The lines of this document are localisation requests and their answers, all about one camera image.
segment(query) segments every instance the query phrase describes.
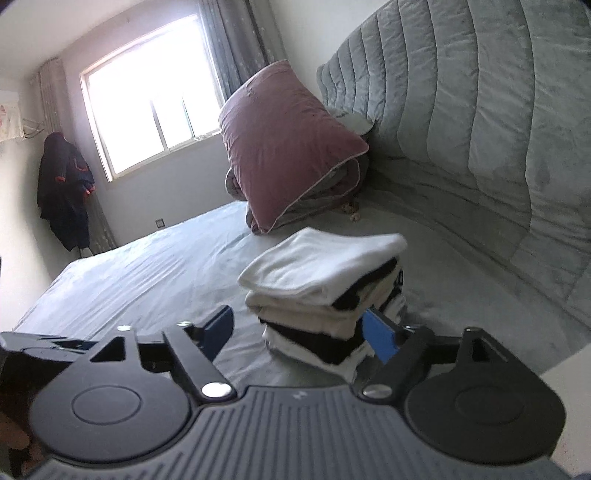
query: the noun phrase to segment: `pink pillow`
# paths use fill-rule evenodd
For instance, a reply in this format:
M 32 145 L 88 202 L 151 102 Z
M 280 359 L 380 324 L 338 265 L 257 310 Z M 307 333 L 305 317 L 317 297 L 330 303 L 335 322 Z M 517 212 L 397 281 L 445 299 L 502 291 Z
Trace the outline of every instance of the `pink pillow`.
M 220 126 L 262 233 L 322 178 L 369 149 L 330 116 L 286 60 L 242 85 L 222 107 Z

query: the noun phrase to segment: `hanging coat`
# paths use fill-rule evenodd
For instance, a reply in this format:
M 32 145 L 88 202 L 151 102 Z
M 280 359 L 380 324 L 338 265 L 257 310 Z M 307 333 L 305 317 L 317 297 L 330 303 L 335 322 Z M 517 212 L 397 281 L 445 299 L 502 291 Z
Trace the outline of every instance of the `hanging coat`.
M 41 218 L 69 251 L 90 245 L 85 200 L 94 189 L 95 179 L 78 149 L 62 133 L 50 134 L 39 168 L 37 204 Z

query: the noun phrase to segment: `ceiling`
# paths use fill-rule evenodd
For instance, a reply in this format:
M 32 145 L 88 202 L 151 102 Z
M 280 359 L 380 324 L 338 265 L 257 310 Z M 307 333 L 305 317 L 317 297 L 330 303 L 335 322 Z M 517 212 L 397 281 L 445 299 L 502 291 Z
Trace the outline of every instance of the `ceiling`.
M 143 0 L 0 0 L 0 77 L 20 80 Z

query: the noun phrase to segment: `white logo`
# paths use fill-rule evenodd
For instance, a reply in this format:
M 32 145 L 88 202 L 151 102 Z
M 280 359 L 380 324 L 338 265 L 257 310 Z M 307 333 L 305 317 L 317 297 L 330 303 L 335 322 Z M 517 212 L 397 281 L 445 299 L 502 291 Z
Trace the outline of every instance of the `white logo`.
M 300 390 L 298 393 L 294 393 L 292 395 L 292 397 L 294 397 L 296 400 L 302 400 L 304 398 L 306 398 L 308 396 L 308 394 L 302 390 Z

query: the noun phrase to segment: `bed sheet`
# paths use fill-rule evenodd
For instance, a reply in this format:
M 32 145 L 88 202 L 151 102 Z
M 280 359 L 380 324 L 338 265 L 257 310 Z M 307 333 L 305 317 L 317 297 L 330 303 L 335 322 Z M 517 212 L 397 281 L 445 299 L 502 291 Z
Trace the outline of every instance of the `bed sheet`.
M 438 232 L 369 200 L 362 200 L 359 222 L 331 211 L 266 236 L 249 231 L 245 210 L 245 203 L 230 203 L 114 251 L 73 262 L 15 330 L 82 339 L 99 339 L 117 325 L 154 333 L 180 321 L 198 322 L 228 304 L 235 312 L 235 333 L 215 364 L 239 389 L 249 384 L 340 383 L 338 377 L 269 352 L 261 338 L 263 327 L 246 309 L 246 290 L 236 282 L 256 256 L 312 226 L 352 236 L 402 233 L 409 244 L 402 256 L 408 315 L 436 333 L 457 335 L 465 326 L 479 325 L 537 373 L 591 341 L 586 327 L 525 284 L 519 284 L 522 292 L 516 298 L 469 252 L 460 253 Z M 358 382 L 375 368 L 371 361 L 362 365 Z

